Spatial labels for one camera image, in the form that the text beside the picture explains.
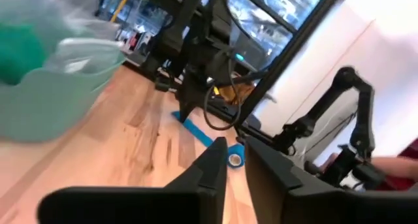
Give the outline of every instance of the plastic basket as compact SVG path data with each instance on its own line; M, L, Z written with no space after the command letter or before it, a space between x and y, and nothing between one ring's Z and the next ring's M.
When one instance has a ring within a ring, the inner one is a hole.
M90 109L115 70L115 64L95 74L35 69L16 86L0 85L0 137L42 142L62 135Z

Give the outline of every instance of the black metal frame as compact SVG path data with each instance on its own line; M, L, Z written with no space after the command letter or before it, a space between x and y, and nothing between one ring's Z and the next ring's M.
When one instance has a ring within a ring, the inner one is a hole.
M179 0L153 1L155 1L156 5L161 6L161 8L169 11L171 14L176 14L181 7L181 2ZM266 92L274 85L276 80L281 76L290 62L292 62L293 58L298 54L299 50L303 47L321 20L325 17L325 15L332 8L335 2L337 2L337 0L320 0L298 31L296 31L296 29L292 25L288 24L283 18L275 15L275 12L272 11L271 8L268 8L261 0L251 1L262 9L265 9L265 11L270 14L273 19L276 20L278 25L282 25L286 30L288 30L288 32L293 34L293 38L289 41L281 54L278 55L270 65L268 73L264 78L261 79L256 88L251 92L251 94L242 104L241 114L235 127L237 131L242 131L248 135L254 136L261 142L271 144L272 137L270 135L267 135L261 132L259 129L245 124L245 121L253 112L255 107L259 104L259 102L263 99ZM195 22L202 22L202 13L199 12L199 9L195 11L191 19L191 24L194 24ZM132 68L134 71L144 75L146 78L155 80L155 73L141 69L130 62L125 62L125 64ZM232 122L232 120L235 118L234 114L226 112L224 109L214 105L209 105L208 111L221 120L229 123Z

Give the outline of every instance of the yellow cable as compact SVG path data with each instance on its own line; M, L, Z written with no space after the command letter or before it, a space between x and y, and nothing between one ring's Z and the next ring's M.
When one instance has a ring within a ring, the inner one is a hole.
M116 9L115 13L113 13L113 17L110 20L111 22L115 22L116 18L118 17L118 14L120 13L120 11L122 10L123 6L125 6L126 2L128 0L122 0L118 6L118 8Z

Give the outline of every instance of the person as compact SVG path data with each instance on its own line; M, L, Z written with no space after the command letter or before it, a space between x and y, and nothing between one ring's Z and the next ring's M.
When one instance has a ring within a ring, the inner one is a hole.
M325 171L337 157L330 155L320 169ZM377 190L408 190L418 182L418 138L398 157L373 157L371 163L387 176Z

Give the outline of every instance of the roll of tape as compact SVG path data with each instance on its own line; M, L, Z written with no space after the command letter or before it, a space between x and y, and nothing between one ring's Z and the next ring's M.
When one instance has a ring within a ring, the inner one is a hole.
M235 144L228 148L228 166L231 168L240 168L244 166L245 162L244 146Z

